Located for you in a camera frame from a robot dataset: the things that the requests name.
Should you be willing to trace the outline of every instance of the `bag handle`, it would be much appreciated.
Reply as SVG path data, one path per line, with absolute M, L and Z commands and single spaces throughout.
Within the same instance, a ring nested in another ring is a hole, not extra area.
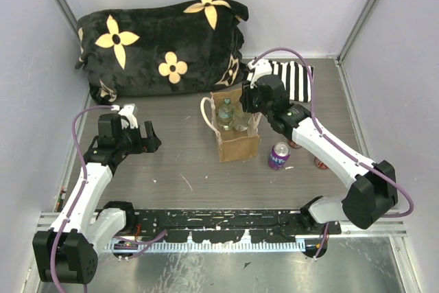
M 206 112 L 204 111 L 204 103 L 206 101 L 209 101 L 209 103 L 211 104 L 211 109 L 215 110 L 215 102 L 210 97 L 203 97 L 201 99 L 201 103 L 200 103 L 201 114 L 202 114 L 202 116 L 204 118 L 204 121 L 206 122 L 207 126 L 212 128 L 212 131 L 215 132 L 215 134 L 218 137 L 221 137 L 221 133 L 219 132 L 219 130 L 217 130 L 214 125 L 212 125 L 212 123 L 209 121 L 209 119 L 206 116 Z

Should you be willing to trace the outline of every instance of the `black and white striped fabric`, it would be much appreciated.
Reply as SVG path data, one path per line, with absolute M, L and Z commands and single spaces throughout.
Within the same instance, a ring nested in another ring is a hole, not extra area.
M 297 62 L 277 62 L 268 60 L 272 66 L 272 74 L 278 75 L 285 90 L 289 95 L 290 101 L 310 102 L 311 101 L 311 85 L 309 83 L 308 73 L 303 65 Z M 309 66 L 311 75 L 314 77 L 314 67 Z M 247 80 L 251 81 L 254 71 L 250 71 Z

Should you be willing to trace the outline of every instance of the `beige flower pattern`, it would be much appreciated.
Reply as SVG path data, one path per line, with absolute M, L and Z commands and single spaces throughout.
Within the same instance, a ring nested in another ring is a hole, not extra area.
M 113 102 L 117 98 L 117 94 L 109 87 L 107 87 L 102 80 L 99 79 L 99 82 L 101 83 L 101 97 L 104 98 L 107 95 L 110 96 L 109 102 Z
M 178 61 L 177 55 L 172 51 L 165 54 L 165 61 L 166 63 L 161 63 L 158 66 L 158 72 L 163 77 L 169 76 L 169 81 L 172 84 L 177 84 L 181 79 L 180 75 L 184 75 L 187 71 L 186 62 Z
M 183 12 L 198 13 L 204 10 L 207 21 L 211 25 L 212 29 L 215 30 L 215 27 L 217 25 L 217 17 L 218 17 L 215 6 L 226 6 L 231 8 L 228 2 L 224 0 L 201 0 L 201 3 L 194 3 L 193 5 L 190 5 L 188 8 L 186 8 Z
M 117 62 L 119 62 L 122 69 L 125 69 L 126 54 L 123 46 L 135 43 L 139 36 L 129 31 L 119 32 L 119 26 L 111 15 L 108 15 L 107 18 L 107 28 L 108 33 L 100 36 L 95 44 L 103 48 L 113 47 Z
M 230 55 L 230 60 L 228 62 L 228 67 L 224 75 L 222 75 L 222 78 L 219 82 L 217 82 L 215 85 L 226 85 L 230 86 L 233 85 L 233 82 L 235 81 L 236 75 L 238 73 L 239 68 L 239 59 L 234 58 L 233 55 Z
M 84 33 L 82 32 L 82 28 L 80 27 L 80 29 L 78 30 L 78 36 L 80 37 L 80 49 L 81 49 L 81 55 L 80 55 L 80 62 L 84 62 L 83 59 L 81 59 L 82 53 L 84 52 L 83 48 L 82 48 L 82 37 L 83 37 Z

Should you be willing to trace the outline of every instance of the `white mark on table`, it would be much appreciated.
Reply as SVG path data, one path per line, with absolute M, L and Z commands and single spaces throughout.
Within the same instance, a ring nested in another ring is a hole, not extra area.
M 189 186 L 189 188 L 191 188 L 191 191 L 193 192 L 193 190 L 192 190 L 192 186 L 191 186 L 191 184 L 189 183 L 189 181 L 186 180 L 186 178 L 183 176 L 183 174 L 180 174 L 180 175 L 181 175 L 181 177 L 183 178 L 183 180 L 186 181 L 187 185 Z

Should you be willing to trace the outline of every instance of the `red object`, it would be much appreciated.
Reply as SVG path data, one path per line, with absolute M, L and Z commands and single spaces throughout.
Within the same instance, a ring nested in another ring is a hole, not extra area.
M 316 166 L 320 169 L 328 169 L 329 167 L 327 167 L 319 158 L 314 157 L 314 163 L 316 164 Z
M 298 145 L 296 142 L 294 141 L 288 141 L 288 145 L 293 148 L 293 149 L 300 149 L 302 146 Z

